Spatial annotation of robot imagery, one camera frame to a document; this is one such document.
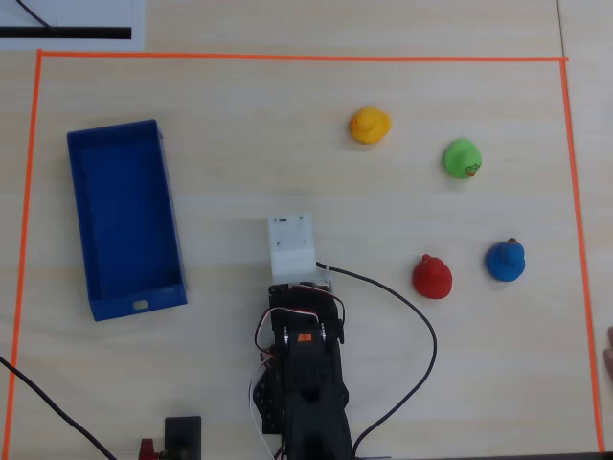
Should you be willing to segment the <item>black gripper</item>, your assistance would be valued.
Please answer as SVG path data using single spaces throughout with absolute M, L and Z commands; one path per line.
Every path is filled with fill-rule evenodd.
M 312 311 L 319 317 L 340 317 L 341 300 L 328 287 L 312 283 L 278 284 L 268 288 L 268 308 Z

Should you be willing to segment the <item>person's hand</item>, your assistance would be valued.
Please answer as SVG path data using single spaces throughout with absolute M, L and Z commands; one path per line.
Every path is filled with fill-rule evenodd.
M 602 351 L 602 357 L 607 375 L 613 381 L 613 327 L 609 326 L 606 332 L 607 345 Z

